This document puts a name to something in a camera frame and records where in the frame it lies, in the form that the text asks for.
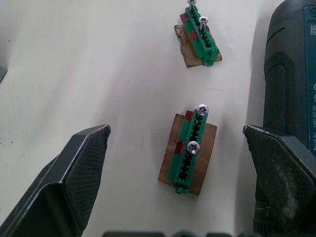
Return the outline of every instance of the cardboard piece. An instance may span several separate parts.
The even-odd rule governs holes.
[[[174,149],[180,136],[183,121],[184,116],[176,114],[158,177],[159,181],[170,186],[172,186],[172,182],[168,180],[168,172],[173,159]],[[208,123],[205,124],[205,130],[202,135],[202,142],[200,145],[201,150],[196,157],[196,165],[193,170],[193,180],[189,187],[190,194],[198,196],[201,192],[203,181],[207,172],[207,167],[213,151],[216,130],[216,126]]]
[[[193,45],[188,37],[187,31],[184,25],[175,25],[174,30],[179,40],[181,53],[183,55],[187,68],[203,65],[201,59],[198,58],[193,48]],[[219,53],[216,62],[222,61],[222,60],[223,60],[222,54]]]

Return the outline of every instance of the black plastic part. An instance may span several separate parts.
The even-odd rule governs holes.
[[[0,236],[81,236],[100,186],[110,133],[102,125],[75,134],[25,192]]]
[[[155,232],[106,232],[103,237],[164,237],[164,234]]]
[[[272,233],[284,233],[281,224],[267,201],[256,201],[253,231],[254,233],[262,234],[262,236]]]
[[[165,237],[162,233],[155,232],[106,232],[103,237]],[[187,231],[178,232],[172,237],[196,237],[195,234]],[[228,234],[207,234],[206,237],[231,237]],[[245,235],[244,237],[259,237],[257,235]]]
[[[295,136],[307,146],[306,69],[303,8],[316,0],[286,0],[274,12],[264,71],[264,128]]]
[[[287,233],[316,231],[305,229],[316,223],[316,159],[294,136],[245,126],[249,150],[260,186],[273,213]]]

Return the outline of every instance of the screw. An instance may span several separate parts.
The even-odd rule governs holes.
[[[208,111],[209,111],[209,109],[206,105],[199,105],[197,107],[197,113],[199,115],[202,115],[202,116],[208,115]]]
[[[201,16],[199,19],[199,30],[203,30],[205,25],[208,23],[208,18],[205,16]]]
[[[197,0],[188,0],[187,3],[189,4],[189,11],[193,11],[193,6],[196,4]]]
[[[189,142],[187,145],[187,150],[192,155],[196,155],[200,150],[199,143],[197,143],[196,141]]]

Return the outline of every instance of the white table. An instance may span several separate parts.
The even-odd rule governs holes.
[[[281,0],[198,0],[224,61],[187,69],[173,26],[186,0],[0,2],[0,223],[72,134],[112,127],[85,237],[252,229],[242,127],[262,124],[263,62]],[[218,126],[199,197],[157,181],[173,118],[205,103]]]

